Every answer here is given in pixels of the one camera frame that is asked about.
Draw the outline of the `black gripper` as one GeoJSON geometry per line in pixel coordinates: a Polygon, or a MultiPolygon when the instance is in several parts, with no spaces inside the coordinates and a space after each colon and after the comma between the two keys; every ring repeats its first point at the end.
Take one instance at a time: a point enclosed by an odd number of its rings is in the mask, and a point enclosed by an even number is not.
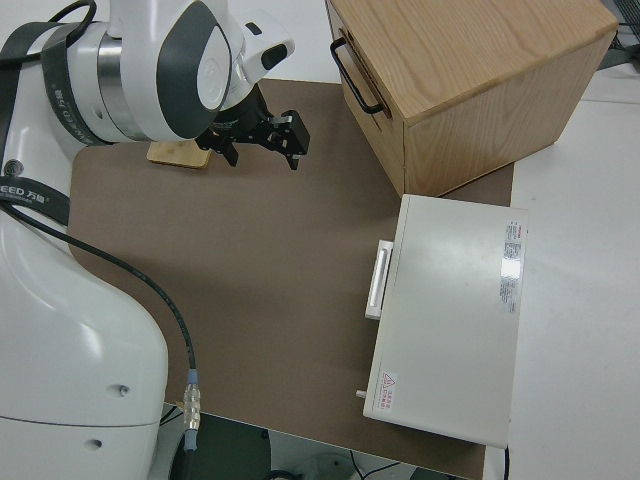
{"type": "Polygon", "coordinates": [[[300,158],[308,153],[310,134],[295,110],[272,117],[260,87],[254,85],[238,104],[219,111],[195,142],[201,150],[223,156],[231,167],[238,163],[234,142],[258,143],[282,154],[289,168],[296,171],[300,158]]]}

